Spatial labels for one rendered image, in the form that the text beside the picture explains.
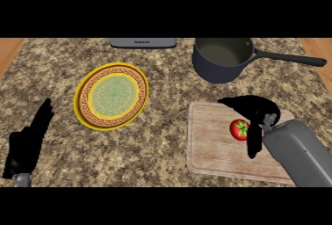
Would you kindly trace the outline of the grey flat appliance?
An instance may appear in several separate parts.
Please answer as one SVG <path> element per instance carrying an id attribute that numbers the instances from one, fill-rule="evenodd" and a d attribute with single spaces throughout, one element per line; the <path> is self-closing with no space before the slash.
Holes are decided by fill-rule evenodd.
<path id="1" fill-rule="evenodd" d="M 176 38 L 109 38 L 111 46 L 120 48 L 164 48 L 177 45 Z"/>

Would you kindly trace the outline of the pale wooden cutting board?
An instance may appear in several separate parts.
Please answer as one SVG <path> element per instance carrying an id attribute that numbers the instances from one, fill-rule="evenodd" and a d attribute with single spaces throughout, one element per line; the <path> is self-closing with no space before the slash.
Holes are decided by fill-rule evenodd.
<path id="1" fill-rule="evenodd" d="M 193 102 L 188 110 L 188 168 L 192 172 L 291 185 L 282 165 L 263 148 L 251 159 L 247 141 L 230 135 L 230 123 L 245 119 L 220 103 Z"/>

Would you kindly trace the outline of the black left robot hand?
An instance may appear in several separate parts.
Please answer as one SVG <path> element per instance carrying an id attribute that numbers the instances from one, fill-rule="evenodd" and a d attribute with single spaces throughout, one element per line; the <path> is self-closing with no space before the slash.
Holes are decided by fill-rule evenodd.
<path id="1" fill-rule="evenodd" d="M 55 113 L 52 112 L 50 99 L 47 98 L 37 109 L 37 114 L 28 127 L 9 135 L 9 153 L 3 178 L 12 179 L 19 173 L 31 173 L 37 167 L 38 154 L 49 122 Z"/>

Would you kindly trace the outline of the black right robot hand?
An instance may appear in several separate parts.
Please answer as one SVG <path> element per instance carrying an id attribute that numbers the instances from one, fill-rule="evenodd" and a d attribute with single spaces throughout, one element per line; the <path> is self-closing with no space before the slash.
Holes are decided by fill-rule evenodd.
<path id="1" fill-rule="evenodd" d="M 280 109 L 270 99 L 255 95 L 221 98 L 219 102 L 251 122 L 247 132 L 247 149 L 248 157 L 254 159 L 263 150 L 263 129 L 270 129 L 279 122 Z"/>

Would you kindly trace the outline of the dark grey pot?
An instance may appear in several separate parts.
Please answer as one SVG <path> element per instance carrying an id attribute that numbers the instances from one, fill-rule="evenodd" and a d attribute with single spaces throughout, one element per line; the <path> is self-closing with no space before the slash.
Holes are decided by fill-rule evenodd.
<path id="1" fill-rule="evenodd" d="M 195 38 L 192 64 L 204 80 L 229 83 L 241 75 L 248 64 L 260 58 L 297 62 L 316 67 L 326 66 L 326 59 L 261 51 L 251 38 Z"/>

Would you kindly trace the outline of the red tomato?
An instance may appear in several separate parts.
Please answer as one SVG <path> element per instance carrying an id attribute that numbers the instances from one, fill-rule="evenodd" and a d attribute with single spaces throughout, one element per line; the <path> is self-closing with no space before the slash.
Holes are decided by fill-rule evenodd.
<path id="1" fill-rule="evenodd" d="M 236 119 L 230 123 L 230 135 L 238 141 L 245 141 L 248 138 L 249 122 L 247 120 Z"/>

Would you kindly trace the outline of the yellow patterned plate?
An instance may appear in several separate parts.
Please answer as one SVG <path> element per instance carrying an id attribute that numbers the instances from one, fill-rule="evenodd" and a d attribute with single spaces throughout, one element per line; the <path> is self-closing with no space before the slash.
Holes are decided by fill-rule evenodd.
<path id="1" fill-rule="evenodd" d="M 130 63 L 112 62 L 81 79 L 72 108 L 81 124 L 98 131 L 124 127 L 145 109 L 149 84 Z"/>

